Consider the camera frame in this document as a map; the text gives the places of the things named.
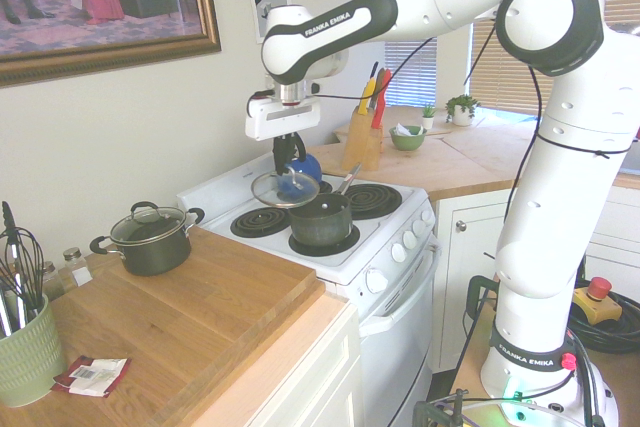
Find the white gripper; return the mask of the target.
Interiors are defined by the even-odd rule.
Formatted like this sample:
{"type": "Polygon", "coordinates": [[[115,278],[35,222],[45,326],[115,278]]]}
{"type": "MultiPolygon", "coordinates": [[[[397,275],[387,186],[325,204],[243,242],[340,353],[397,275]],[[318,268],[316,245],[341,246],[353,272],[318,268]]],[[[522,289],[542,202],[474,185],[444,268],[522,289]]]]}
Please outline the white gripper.
{"type": "Polygon", "coordinates": [[[255,140],[273,139],[274,165],[277,173],[284,173],[291,160],[292,133],[293,159],[305,160],[305,144],[298,131],[315,127],[320,122],[320,101],[310,97],[297,105],[286,106],[280,100],[265,97],[248,102],[245,134],[255,140]]]}

